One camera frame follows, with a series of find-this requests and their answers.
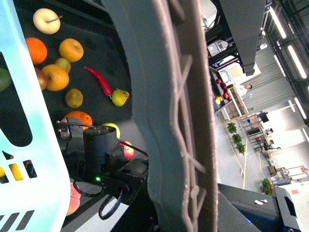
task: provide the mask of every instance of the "gray wall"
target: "gray wall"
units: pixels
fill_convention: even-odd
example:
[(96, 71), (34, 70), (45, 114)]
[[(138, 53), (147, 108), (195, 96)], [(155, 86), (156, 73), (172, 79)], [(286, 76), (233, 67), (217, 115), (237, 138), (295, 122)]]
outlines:
[(268, 43), (267, 48), (256, 52), (255, 62), (261, 74), (243, 83), (244, 86), (249, 84), (253, 86), (248, 91), (253, 96), (244, 101), (248, 109), (254, 107), (253, 112), (259, 112), (295, 97)]

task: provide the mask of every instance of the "white plastic crate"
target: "white plastic crate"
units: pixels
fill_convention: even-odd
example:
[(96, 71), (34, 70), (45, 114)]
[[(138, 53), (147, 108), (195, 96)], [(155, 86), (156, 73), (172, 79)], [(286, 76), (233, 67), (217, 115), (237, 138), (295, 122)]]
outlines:
[[(0, 232), (60, 231), (70, 202), (70, 179), (37, 81), (12, 0), (0, 1), (0, 51), (13, 79), (32, 133), (25, 147), (12, 145), (0, 129), (0, 167), (9, 180), (0, 184)], [(2, 151), (13, 155), (6, 160)], [(36, 178), (23, 162), (31, 160)], [(16, 163), (23, 180), (9, 168)]]

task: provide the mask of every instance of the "pear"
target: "pear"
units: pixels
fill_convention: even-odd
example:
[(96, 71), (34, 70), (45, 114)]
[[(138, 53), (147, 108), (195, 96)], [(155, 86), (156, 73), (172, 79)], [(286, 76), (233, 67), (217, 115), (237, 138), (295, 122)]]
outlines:
[(112, 93), (112, 102), (116, 106), (123, 106), (126, 100), (129, 98), (130, 94), (126, 91), (117, 89)]

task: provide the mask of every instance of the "floor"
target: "floor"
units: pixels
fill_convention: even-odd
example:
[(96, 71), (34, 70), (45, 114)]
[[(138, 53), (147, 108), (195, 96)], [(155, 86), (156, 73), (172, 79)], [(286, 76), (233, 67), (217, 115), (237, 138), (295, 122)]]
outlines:
[(260, 183), (264, 178), (270, 178), (267, 161), (262, 154), (254, 152), (247, 143), (245, 155), (234, 152), (225, 130), (226, 124), (219, 114), (215, 116), (215, 133), (217, 143), (218, 175), (222, 184), (261, 192)]

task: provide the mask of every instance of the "yellow pear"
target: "yellow pear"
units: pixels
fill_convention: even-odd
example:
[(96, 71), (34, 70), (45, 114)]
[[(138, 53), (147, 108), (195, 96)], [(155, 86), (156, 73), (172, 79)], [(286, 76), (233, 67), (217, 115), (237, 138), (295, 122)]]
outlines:
[(116, 106), (123, 106), (129, 96), (130, 94), (128, 92), (117, 89), (112, 93), (112, 102)]
[(66, 103), (69, 107), (78, 108), (83, 104), (83, 94), (76, 88), (70, 89), (66, 94)]

